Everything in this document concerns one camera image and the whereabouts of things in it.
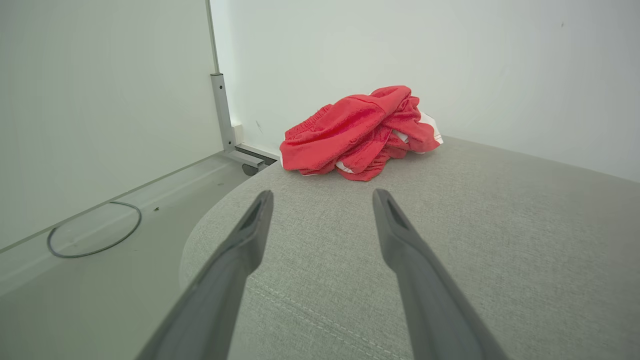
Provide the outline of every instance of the gray ottoman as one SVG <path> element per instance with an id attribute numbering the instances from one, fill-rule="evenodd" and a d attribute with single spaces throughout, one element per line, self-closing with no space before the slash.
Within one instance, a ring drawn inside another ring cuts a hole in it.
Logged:
<path id="1" fill-rule="evenodd" d="M 185 287 L 270 189 L 229 359 L 412 359 L 372 191 L 388 190 L 513 359 L 640 358 L 640 183 L 445 138 L 371 182 L 274 164 L 194 228 Z"/>

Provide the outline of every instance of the white panel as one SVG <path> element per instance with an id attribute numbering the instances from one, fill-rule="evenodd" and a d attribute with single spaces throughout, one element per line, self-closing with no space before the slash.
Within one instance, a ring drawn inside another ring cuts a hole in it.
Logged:
<path id="1" fill-rule="evenodd" d="M 0 249 L 222 150 L 204 0 L 0 2 Z"/>
<path id="2" fill-rule="evenodd" d="M 276 152 L 350 94 L 408 85 L 445 135 L 640 181 L 636 0 L 212 0 L 232 118 Z"/>

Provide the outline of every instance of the gray sofa seat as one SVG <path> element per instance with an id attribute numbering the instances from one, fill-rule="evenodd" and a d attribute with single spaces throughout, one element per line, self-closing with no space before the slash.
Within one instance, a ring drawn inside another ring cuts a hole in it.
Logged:
<path id="1" fill-rule="evenodd" d="M 274 164 L 194 228 L 184 287 L 255 196 L 275 208 L 230 359 L 412 359 L 372 191 L 388 190 L 513 359 L 640 358 L 640 183 L 445 138 L 371 182 Z"/>

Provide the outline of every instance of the cable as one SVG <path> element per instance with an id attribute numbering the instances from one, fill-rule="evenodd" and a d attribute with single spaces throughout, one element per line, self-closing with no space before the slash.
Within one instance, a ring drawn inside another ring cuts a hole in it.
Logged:
<path id="1" fill-rule="evenodd" d="M 51 229 L 51 232 L 47 236 L 47 248 L 49 248 L 49 252 L 51 254 L 53 254 L 54 256 L 58 256 L 59 258 L 65 258 L 65 259 L 81 258 L 83 256 L 89 256 L 89 255 L 97 254 L 98 252 L 101 252 L 101 251 L 105 251 L 106 249 L 110 249 L 110 248 L 114 247 L 115 245 L 118 245 L 119 243 L 123 242 L 126 238 L 129 237 L 129 235 L 133 234 L 133 232 L 138 228 L 138 226 L 140 226 L 140 222 L 142 221 L 142 212 L 140 211 L 140 209 L 138 209 L 137 206 L 131 205 L 131 204 L 127 204 L 126 202 L 111 201 L 110 204 L 118 204 L 118 205 L 129 206 L 130 208 L 135 209 L 138 212 L 138 222 L 136 222 L 136 226 L 134 226 L 133 229 L 131 229 L 131 231 L 129 231 L 129 234 L 126 234 L 122 239 L 112 243 L 109 246 L 105 246 L 102 249 L 98 249 L 98 250 L 95 250 L 95 251 L 87 252 L 87 253 L 84 253 L 84 254 L 78 254 L 78 255 L 63 255 L 63 254 L 60 254 L 59 252 L 56 252 L 53 249 L 53 247 L 51 246 L 51 238 L 53 237 L 53 234 L 58 229 L 57 227 L 54 227 L 53 229 Z"/>

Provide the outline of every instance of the gray floor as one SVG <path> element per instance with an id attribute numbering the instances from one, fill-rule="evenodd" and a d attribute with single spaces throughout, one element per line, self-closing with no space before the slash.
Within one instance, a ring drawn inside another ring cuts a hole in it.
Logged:
<path id="1" fill-rule="evenodd" d="M 180 295 L 192 228 L 248 179 L 228 167 L 146 217 L 123 243 L 69 259 L 0 298 L 0 359 L 133 359 Z"/>

